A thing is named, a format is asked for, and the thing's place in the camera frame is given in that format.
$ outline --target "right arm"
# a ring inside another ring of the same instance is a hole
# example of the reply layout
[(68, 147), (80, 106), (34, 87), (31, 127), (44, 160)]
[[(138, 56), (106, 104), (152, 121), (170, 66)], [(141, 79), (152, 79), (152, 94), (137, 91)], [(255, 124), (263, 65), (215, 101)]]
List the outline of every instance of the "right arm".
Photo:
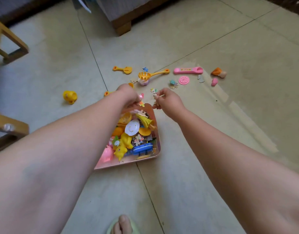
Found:
[(188, 111), (164, 88), (158, 106), (177, 122), (210, 181), (247, 233), (299, 233), (299, 174)]

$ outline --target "hand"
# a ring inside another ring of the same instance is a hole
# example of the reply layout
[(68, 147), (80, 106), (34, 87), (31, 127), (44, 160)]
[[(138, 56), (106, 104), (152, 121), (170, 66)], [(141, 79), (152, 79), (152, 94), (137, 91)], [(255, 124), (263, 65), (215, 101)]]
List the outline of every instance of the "hand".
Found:
[(116, 91), (122, 93), (122, 95), (126, 97), (127, 102), (124, 106), (125, 108), (138, 105), (138, 102), (141, 101), (138, 93), (128, 84), (120, 85)]
[(153, 108), (162, 109), (164, 113), (175, 122), (179, 112), (186, 110), (181, 98), (168, 88), (163, 88), (155, 96), (156, 103)]

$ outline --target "orange toy spoon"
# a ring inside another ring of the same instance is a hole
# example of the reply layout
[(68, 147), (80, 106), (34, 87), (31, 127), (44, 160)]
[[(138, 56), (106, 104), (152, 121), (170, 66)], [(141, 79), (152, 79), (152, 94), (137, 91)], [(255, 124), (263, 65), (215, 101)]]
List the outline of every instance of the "orange toy spoon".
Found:
[(124, 73), (130, 74), (132, 72), (132, 67), (126, 66), (125, 68), (119, 68), (119, 67), (114, 66), (113, 71), (116, 71), (116, 70), (122, 70)]
[(160, 71), (160, 72), (156, 72), (156, 73), (147, 73), (147, 72), (140, 72), (138, 74), (139, 78), (142, 79), (142, 80), (148, 80), (149, 78), (151, 78), (152, 76), (154, 75), (157, 75), (157, 74), (169, 74), (170, 73), (170, 70), (169, 69), (165, 69), (164, 71)]

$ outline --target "forearm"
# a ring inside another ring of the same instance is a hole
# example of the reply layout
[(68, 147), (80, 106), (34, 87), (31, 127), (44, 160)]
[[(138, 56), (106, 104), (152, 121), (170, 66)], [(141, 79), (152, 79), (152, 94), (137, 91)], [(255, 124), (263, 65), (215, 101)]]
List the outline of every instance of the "forearm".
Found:
[(0, 152), (1, 232), (61, 231), (126, 103), (116, 91)]
[(214, 187), (248, 233), (298, 233), (298, 174), (192, 112), (184, 110), (177, 122)]

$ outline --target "toe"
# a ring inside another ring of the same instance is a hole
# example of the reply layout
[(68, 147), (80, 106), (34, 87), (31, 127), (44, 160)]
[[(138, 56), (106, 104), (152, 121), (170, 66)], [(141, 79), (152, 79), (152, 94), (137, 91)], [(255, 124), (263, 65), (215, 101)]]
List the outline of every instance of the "toe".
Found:
[(121, 226), (122, 234), (132, 234), (133, 229), (131, 226), (130, 219), (127, 215), (121, 215), (119, 217), (119, 224)]
[(119, 222), (116, 222), (115, 225), (113, 226), (112, 231), (110, 232), (111, 234), (122, 234), (120, 230), (120, 224)]

